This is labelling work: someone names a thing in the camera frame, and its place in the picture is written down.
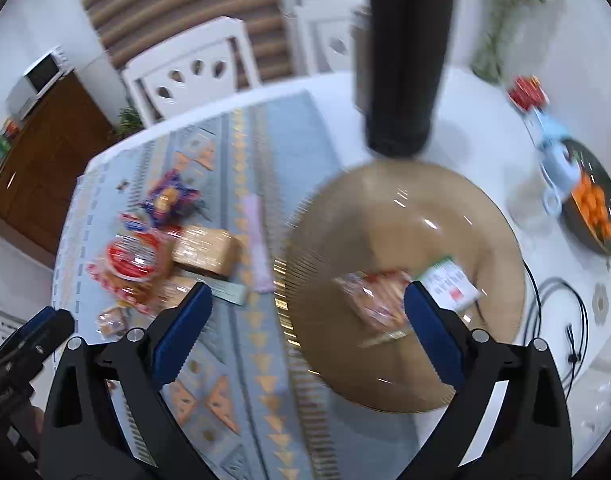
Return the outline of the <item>red small decoration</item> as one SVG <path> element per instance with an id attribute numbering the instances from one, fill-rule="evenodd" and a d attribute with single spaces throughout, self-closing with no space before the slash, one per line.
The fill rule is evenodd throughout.
<path id="1" fill-rule="evenodd" d="M 507 96 L 521 112 L 548 107 L 549 99 L 536 76 L 517 76 L 507 90 Z"/>

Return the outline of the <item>tan biscuit block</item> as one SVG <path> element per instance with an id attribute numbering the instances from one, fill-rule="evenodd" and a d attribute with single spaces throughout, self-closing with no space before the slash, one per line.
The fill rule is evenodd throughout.
<path id="1" fill-rule="evenodd" d="M 172 260 L 179 266 L 229 278 L 240 258 L 240 241 L 230 232 L 204 226 L 185 226 L 176 237 Z"/>

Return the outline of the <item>pale green stick sachets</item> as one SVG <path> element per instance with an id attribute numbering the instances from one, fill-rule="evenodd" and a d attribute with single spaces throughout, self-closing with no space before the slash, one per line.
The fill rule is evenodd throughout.
<path id="1" fill-rule="evenodd" d="M 243 306 L 248 296 L 248 289 L 243 284 L 229 281 L 205 278 L 205 283 L 211 288 L 212 295 L 235 306 Z"/>

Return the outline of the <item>dark plate of oranges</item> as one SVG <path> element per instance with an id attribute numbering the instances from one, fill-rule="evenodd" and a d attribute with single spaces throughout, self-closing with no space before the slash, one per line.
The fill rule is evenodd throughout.
<path id="1" fill-rule="evenodd" d="M 563 222 L 585 248 L 611 257 L 611 179 L 583 144 L 565 139 L 563 145 L 581 168 L 580 183 L 563 203 Z"/>

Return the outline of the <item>green potted plant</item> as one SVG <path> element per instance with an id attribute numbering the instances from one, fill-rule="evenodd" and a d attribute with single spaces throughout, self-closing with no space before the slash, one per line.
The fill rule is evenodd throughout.
<path id="1" fill-rule="evenodd" d="M 144 129 L 142 119 L 133 106 L 121 108 L 115 132 L 118 140 L 123 140 Z"/>

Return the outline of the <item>white dining chair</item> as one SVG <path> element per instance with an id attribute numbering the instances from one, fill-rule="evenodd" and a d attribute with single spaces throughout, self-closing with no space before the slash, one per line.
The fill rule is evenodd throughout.
<path id="1" fill-rule="evenodd" d="M 354 14 L 368 0 L 304 0 L 295 6 L 297 51 L 307 76 L 353 72 Z"/>
<path id="2" fill-rule="evenodd" d="M 155 125 L 237 92 L 237 68 L 248 86 L 261 79 L 247 27 L 221 16 L 136 55 L 121 73 L 142 123 Z"/>

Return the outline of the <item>blue biscuit packet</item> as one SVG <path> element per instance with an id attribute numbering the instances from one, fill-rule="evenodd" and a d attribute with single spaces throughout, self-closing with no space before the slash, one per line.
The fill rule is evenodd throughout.
<path id="1" fill-rule="evenodd" d="M 178 170 L 166 172 L 141 202 L 141 207 L 156 228 L 168 226 L 192 209 L 200 192 L 186 185 Z"/>

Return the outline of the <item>red rice cracker bag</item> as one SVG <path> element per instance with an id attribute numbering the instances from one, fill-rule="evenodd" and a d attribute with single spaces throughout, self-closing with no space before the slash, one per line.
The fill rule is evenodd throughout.
<path id="1" fill-rule="evenodd" d="M 152 314 L 172 270 L 172 252 L 172 237 L 158 230 L 121 233 L 86 271 L 117 300 Z"/>

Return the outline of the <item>white microwave oven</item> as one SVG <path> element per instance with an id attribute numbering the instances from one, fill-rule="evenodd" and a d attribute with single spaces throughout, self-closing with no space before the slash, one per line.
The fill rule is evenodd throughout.
<path id="1" fill-rule="evenodd" d="M 24 71 L 6 98 L 10 118 L 23 122 L 42 96 L 69 71 L 70 64 L 61 46 L 51 48 L 38 58 Z"/>

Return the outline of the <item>black cylindrical container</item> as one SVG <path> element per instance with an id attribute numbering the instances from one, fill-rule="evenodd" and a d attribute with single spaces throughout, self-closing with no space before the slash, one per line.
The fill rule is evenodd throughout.
<path id="1" fill-rule="evenodd" d="M 425 146 L 447 55 L 454 0 L 369 0 L 371 90 L 366 140 L 408 158 Z"/>

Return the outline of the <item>white green snack packet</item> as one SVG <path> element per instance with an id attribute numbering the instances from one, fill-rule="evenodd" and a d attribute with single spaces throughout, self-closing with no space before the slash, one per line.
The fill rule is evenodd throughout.
<path id="1" fill-rule="evenodd" d="M 444 257 L 429 266 L 417 280 L 445 310 L 462 312 L 480 297 L 479 289 L 451 257 Z"/>

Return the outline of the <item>light blue toy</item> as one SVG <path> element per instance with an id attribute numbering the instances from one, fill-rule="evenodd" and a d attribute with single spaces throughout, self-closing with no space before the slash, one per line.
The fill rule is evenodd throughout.
<path id="1" fill-rule="evenodd" d="M 543 110 L 531 107 L 525 118 L 526 128 L 539 152 L 539 169 L 545 182 L 542 203 L 548 217 L 557 218 L 563 203 L 581 182 L 581 167 L 567 148 L 568 130 Z"/>

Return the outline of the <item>brown wooden cabinet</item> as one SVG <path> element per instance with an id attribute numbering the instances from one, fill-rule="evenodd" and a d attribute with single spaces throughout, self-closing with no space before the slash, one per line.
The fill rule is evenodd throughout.
<path id="1" fill-rule="evenodd" d="M 71 72 L 40 99 L 0 166 L 0 237 L 51 268 L 78 177 L 112 124 Z"/>

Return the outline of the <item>brown cartoon snack packet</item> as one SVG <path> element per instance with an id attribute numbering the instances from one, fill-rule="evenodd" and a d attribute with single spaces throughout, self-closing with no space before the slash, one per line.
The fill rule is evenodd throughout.
<path id="1" fill-rule="evenodd" d="M 100 312 L 96 318 L 97 328 L 105 338 L 120 337 L 129 329 L 128 309 L 121 306 L 113 306 Z"/>

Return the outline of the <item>pink stick sachet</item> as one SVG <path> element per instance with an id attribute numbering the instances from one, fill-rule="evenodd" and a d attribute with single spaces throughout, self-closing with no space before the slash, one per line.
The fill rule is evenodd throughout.
<path id="1" fill-rule="evenodd" d="M 274 292 L 268 246 L 262 223 L 262 203 L 256 194 L 247 194 L 242 199 L 244 217 L 248 223 L 248 252 L 254 289 L 260 294 Z"/>

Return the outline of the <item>clear animal cracker bag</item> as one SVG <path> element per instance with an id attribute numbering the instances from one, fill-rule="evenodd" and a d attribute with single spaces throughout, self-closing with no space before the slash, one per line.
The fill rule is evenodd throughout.
<path id="1" fill-rule="evenodd" d="M 154 312 L 179 307 L 185 296 L 197 283 L 202 284 L 202 281 L 185 275 L 170 276 L 157 289 L 150 307 Z"/>

